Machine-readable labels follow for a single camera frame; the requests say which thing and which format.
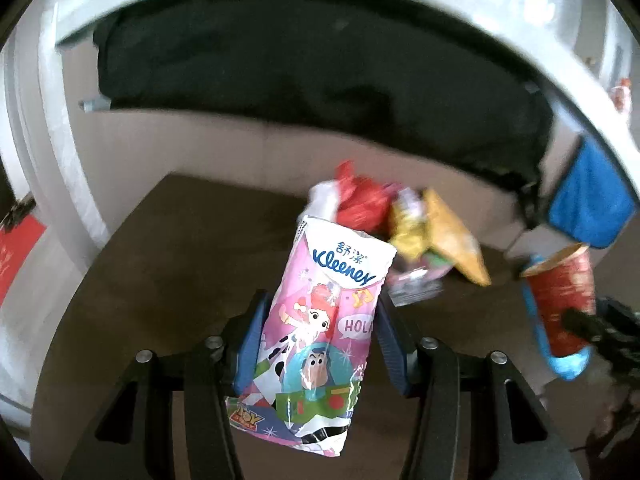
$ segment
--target plastic packaging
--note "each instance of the plastic packaging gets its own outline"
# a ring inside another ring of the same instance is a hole
[[[433,298],[442,291],[439,280],[452,265],[427,251],[426,215],[422,199],[413,189],[398,190],[389,215],[391,243],[398,254],[386,277],[389,296],[395,306]]]
[[[489,272],[484,266],[480,245],[433,189],[423,195],[427,213],[428,246],[452,261],[456,269],[477,285],[491,285]]]
[[[262,329],[254,381],[228,398],[230,423],[259,438],[338,456],[366,367],[390,244],[304,217]]]
[[[389,214],[389,243],[409,263],[416,262],[429,248],[425,221],[420,196],[410,187],[399,190]]]
[[[316,184],[309,190],[309,202],[300,213],[298,223],[305,216],[313,216],[329,222],[335,222],[340,205],[340,187],[337,180],[327,180]]]
[[[391,195],[385,187],[367,176],[355,176],[350,160],[338,166],[336,180],[340,187],[336,222],[370,234],[380,231],[391,204]]]

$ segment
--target blue gripper pad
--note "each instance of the blue gripper pad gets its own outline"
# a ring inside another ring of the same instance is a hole
[[[262,327],[267,319],[270,304],[271,297],[266,292],[258,298],[254,315],[249,322],[246,334],[238,350],[238,364],[233,382],[234,391],[238,395],[241,395],[254,380]]]
[[[391,308],[395,308],[391,299],[386,292],[380,294],[378,307],[376,308],[376,321],[374,328],[382,357],[385,359],[386,371],[389,374],[391,384],[398,390],[402,396],[407,396],[411,390],[411,384],[408,380],[406,355],[402,351],[402,345],[396,337],[391,318],[385,307],[388,301]]]

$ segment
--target red plastic bag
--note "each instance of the red plastic bag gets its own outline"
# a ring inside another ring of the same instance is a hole
[[[386,226],[391,195],[368,176],[355,176],[353,162],[342,162],[335,171],[340,187],[336,222],[349,229],[375,233]]]

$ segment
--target metal screw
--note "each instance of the metal screw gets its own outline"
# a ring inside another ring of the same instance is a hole
[[[151,361],[151,358],[154,356],[154,353],[151,350],[141,350],[136,355],[136,361],[139,363],[148,363]]]
[[[222,338],[219,335],[212,335],[211,337],[207,337],[207,339],[204,341],[204,346],[211,350],[215,350],[217,348],[220,348],[222,346],[222,343]]]
[[[433,337],[423,337],[420,339],[422,348],[427,350],[435,350],[438,347],[438,340]]]
[[[497,365],[503,365],[508,361],[508,359],[507,355],[504,352],[495,351],[491,352],[491,361],[493,361]]]

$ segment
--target blue cloth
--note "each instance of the blue cloth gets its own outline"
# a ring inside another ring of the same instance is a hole
[[[544,258],[540,256],[532,256],[529,261],[529,266],[538,264],[543,261]],[[533,297],[529,283],[524,280],[522,284],[522,297],[524,298],[525,306],[527,307],[527,314],[529,314],[529,320],[533,325],[533,333],[540,349],[540,354],[545,359],[546,364],[558,377],[565,381],[573,381],[578,375],[580,375],[589,364],[589,358],[591,357],[591,348],[585,346],[579,352],[575,354],[567,355],[566,357],[555,357],[551,353],[549,346],[549,339],[546,337],[545,326],[542,324],[542,320],[538,316],[538,306],[536,300]]]
[[[603,249],[615,241],[635,211],[634,200],[609,157],[595,140],[583,137],[549,208],[549,224]]]

